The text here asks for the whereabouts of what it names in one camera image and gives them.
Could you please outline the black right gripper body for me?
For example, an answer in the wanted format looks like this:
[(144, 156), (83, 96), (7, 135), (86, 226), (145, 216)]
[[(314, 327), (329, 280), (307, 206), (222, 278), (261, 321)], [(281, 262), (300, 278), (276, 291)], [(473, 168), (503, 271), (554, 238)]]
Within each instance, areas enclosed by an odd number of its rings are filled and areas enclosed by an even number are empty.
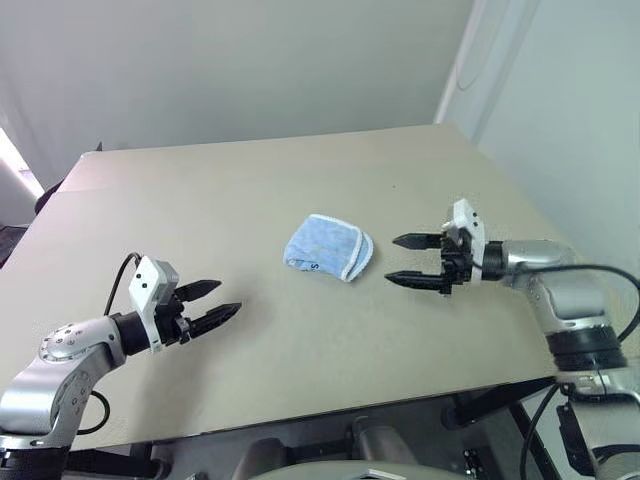
[(439, 293), (449, 296), (455, 285), (471, 281), (473, 254), (470, 234), (463, 230), (455, 239), (442, 234), (440, 260), (442, 285)]

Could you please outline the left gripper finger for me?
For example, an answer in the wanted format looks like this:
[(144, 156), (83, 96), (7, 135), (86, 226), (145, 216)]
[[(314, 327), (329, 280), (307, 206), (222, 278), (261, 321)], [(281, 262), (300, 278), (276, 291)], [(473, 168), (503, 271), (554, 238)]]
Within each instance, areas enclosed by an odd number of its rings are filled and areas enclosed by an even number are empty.
[(207, 296), (221, 284), (219, 280), (198, 280), (176, 288), (174, 295), (180, 302), (193, 302)]
[(222, 304), (191, 322), (191, 337), (198, 338), (229, 321), (242, 307), (240, 302)]

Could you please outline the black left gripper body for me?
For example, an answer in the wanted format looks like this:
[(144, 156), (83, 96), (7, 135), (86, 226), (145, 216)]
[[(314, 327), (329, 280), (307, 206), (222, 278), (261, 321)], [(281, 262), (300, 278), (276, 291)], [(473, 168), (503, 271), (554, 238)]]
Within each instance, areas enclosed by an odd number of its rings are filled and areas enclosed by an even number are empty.
[(196, 338), (194, 322), (182, 315), (184, 303), (195, 301), (192, 293), (173, 293), (167, 303), (155, 307), (154, 321), (163, 346), (185, 344)]

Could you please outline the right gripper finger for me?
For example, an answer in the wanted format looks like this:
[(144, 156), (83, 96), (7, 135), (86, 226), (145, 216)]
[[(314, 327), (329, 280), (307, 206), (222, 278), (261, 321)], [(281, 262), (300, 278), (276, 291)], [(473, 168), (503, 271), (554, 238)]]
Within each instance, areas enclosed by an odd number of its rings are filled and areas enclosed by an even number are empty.
[(409, 250), (441, 249), (442, 233), (406, 233), (392, 240), (392, 243)]
[(445, 281), (440, 275), (424, 274), (420, 271), (401, 270), (385, 274), (384, 278), (404, 288), (436, 291), (438, 293), (445, 291)]

